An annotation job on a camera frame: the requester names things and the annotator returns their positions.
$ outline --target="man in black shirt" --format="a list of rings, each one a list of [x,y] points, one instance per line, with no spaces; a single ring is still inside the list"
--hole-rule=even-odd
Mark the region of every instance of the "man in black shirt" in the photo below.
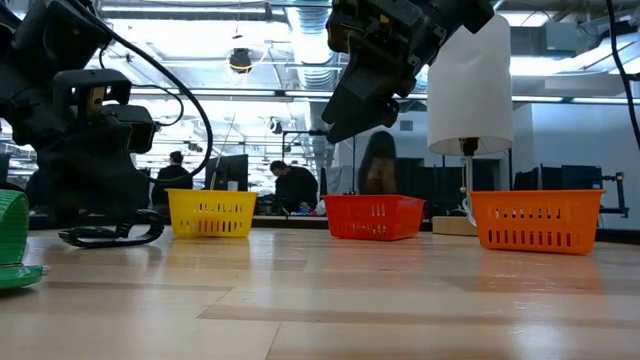
[[[182,160],[184,157],[180,151],[174,151],[169,155],[169,166],[160,170],[158,173],[158,179],[170,180],[176,179],[184,175],[188,175],[189,172],[182,167]],[[161,215],[169,215],[169,194],[165,189],[193,189],[193,178],[186,176],[171,185],[153,185],[151,191],[151,202],[153,203],[153,209]]]
[[[318,181],[311,171],[274,161],[271,163],[271,172],[278,178],[276,199],[283,209],[290,213],[315,209],[318,204]]]

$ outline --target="green object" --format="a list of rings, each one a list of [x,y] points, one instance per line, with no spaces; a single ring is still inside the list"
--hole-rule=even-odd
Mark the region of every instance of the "green object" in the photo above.
[[[29,232],[29,203],[22,192],[0,190],[0,290],[35,284],[45,269],[24,266]]]

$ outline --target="ceiling duct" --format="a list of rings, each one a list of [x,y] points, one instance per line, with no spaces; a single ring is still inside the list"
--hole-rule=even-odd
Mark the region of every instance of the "ceiling duct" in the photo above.
[[[311,65],[331,65],[336,55],[327,45],[325,24],[330,8],[296,7],[288,8],[287,15],[293,29],[294,58],[296,63]],[[309,90],[332,89],[336,71],[332,69],[299,69],[298,78],[303,88]]]
[[[414,93],[426,93],[429,90],[429,84],[427,81],[427,73],[429,72],[429,67],[425,66],[422,70],[416,75],[416,87],[413,88]]]
[[[514,56],[573,57],[580,33],[574,23],[548,22],[540,27],[511,27]]]
[[[317,0],[301,0],[318,4]],[[293,31],[293,51],[296,63],[310,65],[332,65],[336,61],[336,54],[327,44],[325,25],[329,19],[330,8],[295,7],[288,8],[287,15]],[[333,89],[337,71],[328,68],[298,69],[298,80],[302,88],[307,90]],[[309,103],[309,130],[326,130],[327,124],[322,120],[322,112],[326,103]],[[322,136],[312,136],[310,139],[316,168],[328,167],[333,158],[333,146],[327,146],[327,140]]]

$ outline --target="yellow basket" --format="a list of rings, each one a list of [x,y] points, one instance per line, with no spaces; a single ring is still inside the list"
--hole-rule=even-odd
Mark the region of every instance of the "yellow basket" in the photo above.
[[[173,233],[178,237],[246,237],[256,193],[167,189]]]

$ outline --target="plastic basket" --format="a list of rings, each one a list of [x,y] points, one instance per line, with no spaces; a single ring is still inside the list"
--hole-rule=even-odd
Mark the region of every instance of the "plastic basket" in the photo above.
[[[332,236],[361,240],[400,240],[420,231],[424,200],[398,195],[324,197]]]
[[[588,254],[604,190],[472,192],[487,249]]]
[[[171,226],[178,237],[246,237],[256,193],[167,189]]]

